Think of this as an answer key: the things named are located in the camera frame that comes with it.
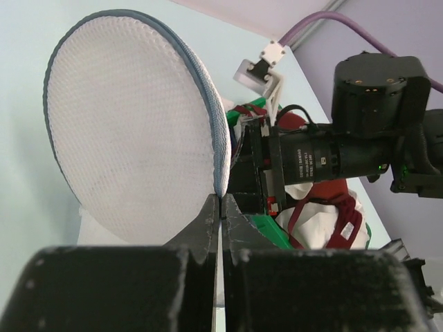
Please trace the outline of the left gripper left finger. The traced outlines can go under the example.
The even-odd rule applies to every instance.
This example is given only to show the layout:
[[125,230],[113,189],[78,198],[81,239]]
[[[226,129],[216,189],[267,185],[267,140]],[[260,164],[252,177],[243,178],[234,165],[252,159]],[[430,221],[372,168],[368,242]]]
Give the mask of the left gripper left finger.
[[2,331],[212,331],[219,198],[162,246],[58,246],[25,265]]

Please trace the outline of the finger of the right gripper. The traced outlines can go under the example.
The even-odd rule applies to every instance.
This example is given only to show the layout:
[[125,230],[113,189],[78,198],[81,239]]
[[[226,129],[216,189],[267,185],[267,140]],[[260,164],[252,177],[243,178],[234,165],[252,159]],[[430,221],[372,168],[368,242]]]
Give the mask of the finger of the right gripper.
[[242,214],[263,214],[262,196],[257,193],[232,192],[231,195]]

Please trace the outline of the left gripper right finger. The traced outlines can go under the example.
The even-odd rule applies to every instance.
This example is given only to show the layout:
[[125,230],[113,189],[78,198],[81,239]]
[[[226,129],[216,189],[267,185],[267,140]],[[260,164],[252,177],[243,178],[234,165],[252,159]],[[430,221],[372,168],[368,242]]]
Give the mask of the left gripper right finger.
[[288,250],[222,201],[228,331],[430,331],[410,274],[384,250]]

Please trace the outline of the white mesh laundry bag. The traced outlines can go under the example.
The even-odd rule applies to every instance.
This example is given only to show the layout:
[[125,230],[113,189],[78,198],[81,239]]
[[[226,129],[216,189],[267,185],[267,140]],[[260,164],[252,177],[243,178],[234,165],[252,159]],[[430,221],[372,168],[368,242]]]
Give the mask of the white mesh laundry bag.
[[55,47],[44,80],[54,157],[85,219],[81,243],[162,245],[223,197],[230,132],[194,51],[158,19],[95,12]]

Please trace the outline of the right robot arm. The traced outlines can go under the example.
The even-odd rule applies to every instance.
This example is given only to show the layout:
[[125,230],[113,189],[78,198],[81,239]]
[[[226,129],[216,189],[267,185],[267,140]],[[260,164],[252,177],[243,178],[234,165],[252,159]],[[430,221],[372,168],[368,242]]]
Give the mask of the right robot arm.
[[242,105],[231,111],[241,134],[228,193],[247,214],[275,216],[289,206],[286,187],[391,172],[391,191],[442,197],[442,111],[426,105],[431,80],[416,57],[361,53],[336,65],[332,121],[307,118],[286,129],[283,118]]

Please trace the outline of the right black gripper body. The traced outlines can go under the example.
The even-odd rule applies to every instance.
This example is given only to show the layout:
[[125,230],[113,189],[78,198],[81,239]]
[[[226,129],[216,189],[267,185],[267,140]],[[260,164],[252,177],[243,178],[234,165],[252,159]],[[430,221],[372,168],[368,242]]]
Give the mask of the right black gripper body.
[[242,117],[233,152],[228,193],[262,196],[263,214],[275,216],[288,206],[289,185],[342,178],[377,177],[391,162],[387,138],[361,139],[337,134],[329,124],[284,131],[268,116]]

